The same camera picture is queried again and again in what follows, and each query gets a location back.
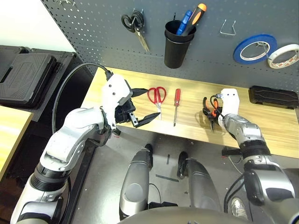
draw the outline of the pegboard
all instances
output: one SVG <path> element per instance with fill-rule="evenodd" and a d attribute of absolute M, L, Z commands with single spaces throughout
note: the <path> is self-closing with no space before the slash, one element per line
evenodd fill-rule
<path fill-rule="evenodd" d="M 299 63 L 272 69 L 266 61 L 244 65 L 236 63 L 233 52 L 249 36 L 273 35 L 278 47 L 299 43 L 299 1 L 288 0 L 205 0 L 207 11 L 197 26 L 185 61 L 179 69 L 164 64 L 165 23 L 182 19 L 198 0 L 75 0 L 75 5 L 42 0 L 66 38 L 84 62 L 240 87 L 261 85 L 299 92 Z M 144 10 L 142 34 L 150 51 L 145 52 L 135 34 L 121 23 L 123 14 L 133 8 Z M 219 33 L 235 23 L 235 36 Z"/>

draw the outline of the white wall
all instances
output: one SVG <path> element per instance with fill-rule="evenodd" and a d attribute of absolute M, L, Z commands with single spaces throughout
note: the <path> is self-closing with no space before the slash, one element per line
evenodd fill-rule
<path fill-rule="evenodd" d="M 41 0 L 0 0 L 0 45 L 75 51 Z"/>

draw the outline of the blue screwdriver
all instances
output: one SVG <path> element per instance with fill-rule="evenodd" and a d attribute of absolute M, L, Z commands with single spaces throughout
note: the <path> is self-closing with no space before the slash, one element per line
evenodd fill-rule
<path fill-rule="evenodd" d="M 192 15 L 192 11 L 190 11 L 190 10 L 188 10 L 185 13 L 185 16 L 183 17 L 182 22 L 179 25 L 179 28 L 177 30 L 177 35 L 181 35 L 183 33 L 183 31 L 185 30 L 191 15 Z"/>

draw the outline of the black cup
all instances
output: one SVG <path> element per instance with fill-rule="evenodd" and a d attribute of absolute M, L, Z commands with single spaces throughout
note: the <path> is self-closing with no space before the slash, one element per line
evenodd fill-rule
<path fill-rule="evenodd" d="M 179 25 L 181 24 L 180 20 L 174 20 L 166 23 L 165 25 L 165 56 L 164 63 L 168 68 L 177 69 L 181 67 L 186 52 L 188 50 L 189 44 L 194 38 L 194 33 L 196 28 L 187 36 L 176 35 Z"/>

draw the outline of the wooden table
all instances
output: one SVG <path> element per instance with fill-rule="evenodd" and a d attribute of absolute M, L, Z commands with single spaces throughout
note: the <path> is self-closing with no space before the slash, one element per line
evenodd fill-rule
<path fill-rule="evenodd" d="M 0 180 L 33 114 L 0 106 Z"/>
<path fill-rule="evenodd" d="M 272 154 L 299 158 L 299 125 L 294 110 L 256 105 L 249 101 L 248 89 L 221 84 L 204 83 L 180 78 L 164 77 L 140 72 L 111 69 L 114 74 L 122 75 L 131 88 L 150 88 L 162 86 L 167 97 L 162 104 L 162 120 L 156 118 L 139 129 L 175 135 L 230 147 L 238 147 L 237 142 L 219 126 L 210 130 L 210 124 L 202 113 L 203 97 L 220 93 L 223 88 L 236 88 L 240 98 L 239 114 L 256 123 L 262 130 Z M 83 101 L 82 107 L 101 106 L 101 88 L 106 83 L 105 73 L 98 69 Z M 177 124 L 173 127 L 175 89 L 180 88 L 181 100 L 178 108 Z M 147 94 L 133 98 L 135 116 L 142 119 L 154 113 L 157 108 Z M 131 123 L 119 124 L 132 127 Z"/>

